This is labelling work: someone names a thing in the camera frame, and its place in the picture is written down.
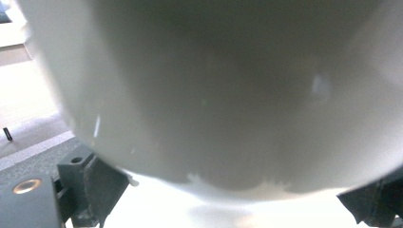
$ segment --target screw hole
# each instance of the screw hole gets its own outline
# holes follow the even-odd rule
[[[14,194],[25,194],[37,188],[41,183],[42,181],[39,179],[26,180],[17,184],[12,191]]]
[[[71,160],[71,163],[78,163],[82,160],[82,158],[75,158],[73,160]]]

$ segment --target white surface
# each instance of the white surface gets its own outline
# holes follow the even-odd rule
[[[32,61],[0,66],[0,101],[1,128],[57,112],[48,79]]]
[[[156,181],[126,189],[106,219],[108,227],[177,228],[363,228],[336,197],[263,202],[238,208],[203,204]]]
[[[48,140],[45,140],[43,142],[39,142],[33,146],[30,146],[29,148],[23,149],[21,151],[8,155],[4,158],[1,158],[0,171],[10,168],[14,166],[16,163],[23,162],[31,158],[32,156],[40,154],[46,151],[47,149],[50,149],[51,147],[63,143],[73,137],[74,135],[70,131],[68,131],[63,134],[57,135],[53,138],[50,138]]]
[[[0,48],[24,44],[28,37],[26,27],[14,23],[0,24]]]

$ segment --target gray floor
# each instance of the gray floor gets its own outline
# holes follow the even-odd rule
[[[54,179],[58,178],[56,164],[66,154],[80,145],[76,138],[62,142],[38,155],[32,156],[14,166],[0,171],[0,191],[11,182],[22,179],[27,175],[49,174]]]
[[[9,142],[4,132],[0,133],[0,159],[68,131],[68,127],[58,114],[34,118],[10,126],[8,129],[13,141]]]

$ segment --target tiled floor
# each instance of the tiled floor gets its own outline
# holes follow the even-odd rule
[[[0,48],[0,127],[13,137],[8,142],[1,130],[0,159],[68,131],[47,78],[22,45]]]

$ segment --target curved white surface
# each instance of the curved white surface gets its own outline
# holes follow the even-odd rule
[[[207,2],[22,1],[102,159],[226,202],[402,164],[403,2]]]

